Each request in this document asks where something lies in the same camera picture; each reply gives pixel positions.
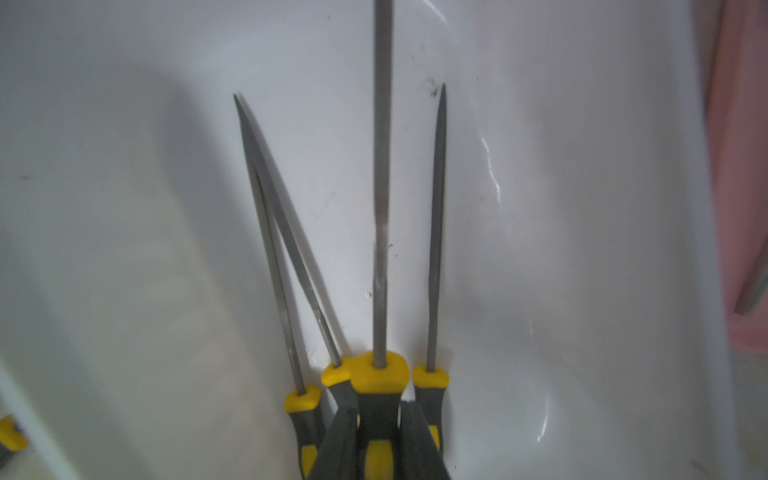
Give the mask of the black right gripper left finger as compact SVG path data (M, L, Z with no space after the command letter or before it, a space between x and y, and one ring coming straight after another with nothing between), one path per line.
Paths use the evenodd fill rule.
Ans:
M309 480L357 478L357 428L357 410L339 408L318 449Z

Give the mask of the yellow black file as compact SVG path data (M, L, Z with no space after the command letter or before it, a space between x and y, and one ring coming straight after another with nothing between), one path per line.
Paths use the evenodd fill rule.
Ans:
M259 152L257 154L256 168L261 176L262 184L266 190L267 201L274 222L276 243L278 240L282 240L285 245L288 257L293 266L301 289L304 292L305 298L315 317L331 361L331 374L323 378L323 384L333 394L333 397L340 408L356 408L358 406L357 394L354 392L351 386L348 369L346 368L336 346L336 342L334 341L328 321L322 310L318 295L310 278L306 262L296 241L293 228L290 224L285 209L283 208L278 189L270 171L268 162L268 148L263 141L263 136L260 132L260 129L258 128L258 124L251 115L250 109L247 107L245 100L241 95L237 95L240 97L240 101L245 108L251 127L253 129L253 133L255 134L255 138L257 140Z
M357 394L358 477L399 479L399 409L410 373L403 356L387 347L390 161L394 3L374 3L373 205L375 247L372 284L372 350L353 361Z
M277 254L274 222L267 201L266 190L256 168L257 154L259 152L257 140L240 97L235 94L233 99L240 123L244 155L249 171L250 184L261 229L273 294L277 305L278 318L294 382L294 390L284 400L283 407L293 425L301 477L309 479L326 434L320 406L322 390L318 386L308 385L304 381L283 283L280 260Z
M428 329L426 361L413 369L416 401L420 405L428 429L440 455L444 454L443 402L450 383L448 373L437 365L438 320L441 288L442 247L444 232L444 200L447 153L447 90L443 84L436 116L432 174L428 268Z
M0 467L18 452L29 445L23 430L12 415L6 415L0 420Z

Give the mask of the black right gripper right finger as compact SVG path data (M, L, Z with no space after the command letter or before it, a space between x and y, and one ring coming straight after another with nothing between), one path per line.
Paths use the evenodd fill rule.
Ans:
M416 401L401 402L400 456L404 479L450 479L423 411Z

